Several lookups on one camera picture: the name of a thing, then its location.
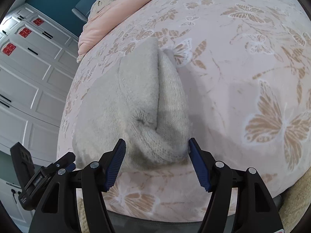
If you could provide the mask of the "white panelled wardrobe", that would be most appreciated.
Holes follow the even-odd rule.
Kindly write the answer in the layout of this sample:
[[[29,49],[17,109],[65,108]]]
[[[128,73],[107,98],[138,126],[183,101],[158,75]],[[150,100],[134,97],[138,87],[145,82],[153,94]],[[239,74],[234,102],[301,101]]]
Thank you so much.
[[[78,39],[29,4],[1,22],[1,152],[21,143],[35,165],[56,161]]]

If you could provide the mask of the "pink folded blanket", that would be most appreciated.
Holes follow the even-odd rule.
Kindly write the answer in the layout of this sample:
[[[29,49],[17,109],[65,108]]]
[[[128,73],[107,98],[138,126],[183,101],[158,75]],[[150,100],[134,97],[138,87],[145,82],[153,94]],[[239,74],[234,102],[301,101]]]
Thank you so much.
[[[101,9],[83,26],[79,36],[78,57],[79,63],[87,52],[101,41],[111,30],[134,14],[151,0],[116,0]]]

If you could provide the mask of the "cream plush pillow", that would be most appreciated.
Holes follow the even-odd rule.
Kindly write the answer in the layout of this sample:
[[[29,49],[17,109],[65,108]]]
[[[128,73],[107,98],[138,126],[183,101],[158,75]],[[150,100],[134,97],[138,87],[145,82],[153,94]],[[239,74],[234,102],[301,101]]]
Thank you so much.
[[[96,0],[90,9],[87,19],[90,20],[91,18],[96,16],[96,14],[98,14],[98,12],[100,12],[103,8],[110,5],[114,1],[116,0]]]

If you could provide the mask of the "beige knitted sweater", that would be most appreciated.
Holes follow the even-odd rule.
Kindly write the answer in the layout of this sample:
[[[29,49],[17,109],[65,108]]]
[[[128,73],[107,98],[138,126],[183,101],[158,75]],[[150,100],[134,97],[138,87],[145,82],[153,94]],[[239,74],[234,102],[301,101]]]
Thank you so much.
[[[90,87],[76,119],[72,146],[79,168],[119,139],[127,169],[157,169],[184,161],[190,122],[175,65],[154,37],[125,55]]]

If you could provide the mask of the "pink butterfly bedspread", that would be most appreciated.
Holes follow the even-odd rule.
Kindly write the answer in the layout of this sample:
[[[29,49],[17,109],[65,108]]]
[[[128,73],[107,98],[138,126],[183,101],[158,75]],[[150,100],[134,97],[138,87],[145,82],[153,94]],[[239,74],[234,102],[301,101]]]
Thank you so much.
[[[254,167],[270,194],[285,194],[287,230],[310,204],[310,19],[298,0],[151,0],[79,62],[59,130],[58,156],[73,151],[82,100],[119,59],[154,37],[187,97],[190,137],[229,167]],[[130,217],[201,221],[210,193],[188,154],[157,169],[127,169],[104,194]]]

